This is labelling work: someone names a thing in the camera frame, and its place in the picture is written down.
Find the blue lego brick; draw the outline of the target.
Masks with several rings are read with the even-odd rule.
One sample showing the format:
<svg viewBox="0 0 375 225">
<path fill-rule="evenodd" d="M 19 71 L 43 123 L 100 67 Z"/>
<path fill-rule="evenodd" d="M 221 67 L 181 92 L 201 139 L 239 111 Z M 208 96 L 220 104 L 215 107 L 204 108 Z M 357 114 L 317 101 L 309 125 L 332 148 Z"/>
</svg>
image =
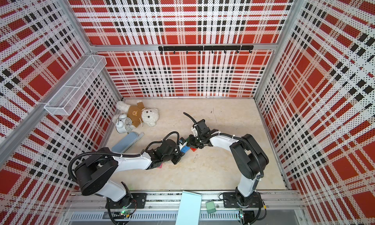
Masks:
<svg viewBox="0 0 375 225">
<path fill-rule="evenodd" d="M 183 148 L 181 149 L 181 152 L 182 152 L 182 153 L 186 153 L 186 152 L 188 152 L 189 150 L 190 150 L 190 147 L 185 146 L 185 147 L 183 147 Z"/>
</svg>

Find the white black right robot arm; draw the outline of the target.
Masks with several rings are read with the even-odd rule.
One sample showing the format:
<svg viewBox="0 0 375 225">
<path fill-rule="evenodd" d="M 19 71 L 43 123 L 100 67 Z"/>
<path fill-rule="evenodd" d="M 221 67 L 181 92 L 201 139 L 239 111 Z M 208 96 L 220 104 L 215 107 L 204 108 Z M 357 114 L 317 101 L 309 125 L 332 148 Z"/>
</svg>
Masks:
<svg viewBox="0 0 375 225">
<path fill-rule="evenodd" d="M 264 177 L 264 170 L 269 164 L 269 159 L 255 138 L 246 134 L 236 137 L 222 133 L 217 129 L 210 129 L 205 120 L 196 121 L 191 115 L 184 112 L 192 122 L 191 134 L 187 146 L 203 149 L 207 146 L 218 147 L 229 151 L 241 173 L 240 183 L 235 189 L 236 203 L 241 208 L 251 207 L 260 200 L 256 188 Z"/>
</svg>

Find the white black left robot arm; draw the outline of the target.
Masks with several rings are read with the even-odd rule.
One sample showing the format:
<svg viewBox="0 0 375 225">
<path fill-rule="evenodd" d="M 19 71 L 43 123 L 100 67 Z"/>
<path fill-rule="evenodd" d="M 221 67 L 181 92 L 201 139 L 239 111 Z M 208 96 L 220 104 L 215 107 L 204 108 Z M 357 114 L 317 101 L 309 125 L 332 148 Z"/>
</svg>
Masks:
<svg viewBox="0 0 375 225">
<path fill-rule="evenodd" d="M 138 154 L 115 153 L 105 147 L 74 157 L 68 165 L 68 174 L 84 196 L 96 194 L 118 202 L 129 196 L 129 190 L 125 184 L 111 181 L 113 174 L 136 169 L 150 170 L 168 161 L 177 164 L 184 155 L 181 149 L 187 143 L 174 131 L 163 140 L 150 143 Z"/>
</svg>

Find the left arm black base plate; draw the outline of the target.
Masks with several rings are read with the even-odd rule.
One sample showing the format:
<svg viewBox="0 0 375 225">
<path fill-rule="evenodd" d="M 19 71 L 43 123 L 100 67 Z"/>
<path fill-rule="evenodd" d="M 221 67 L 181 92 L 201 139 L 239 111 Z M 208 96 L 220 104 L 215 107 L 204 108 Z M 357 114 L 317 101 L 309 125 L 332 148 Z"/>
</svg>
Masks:
<svg viewBox="0 0 375 225">
<path fill-rule="evenodd" d="M 112 201 L 110 198 L 107 198 L 107 203 L 105 205 L 106 209 L 121 209 L 121 208 L 130 208 L 130 209 L 143 209 L 146 203 L 146 193 L 132 193 L 131 195 L 126 195 L 124 198 L 118 202 Z"/>
</svg>

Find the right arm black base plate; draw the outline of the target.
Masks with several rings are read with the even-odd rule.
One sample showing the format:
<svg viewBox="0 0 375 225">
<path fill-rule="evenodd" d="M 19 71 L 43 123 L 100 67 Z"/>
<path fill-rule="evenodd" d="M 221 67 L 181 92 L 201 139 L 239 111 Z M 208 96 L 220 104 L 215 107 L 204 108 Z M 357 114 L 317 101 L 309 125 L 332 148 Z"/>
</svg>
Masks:
<svg viewBox="0 0 375 225">
<path fill-rule="evenodd" d="M 263 202 L 258 192 L 244 197 L 239 192 L 224 192 L 223 203 L 225 208 L 262 208 Z"/>
</svg>

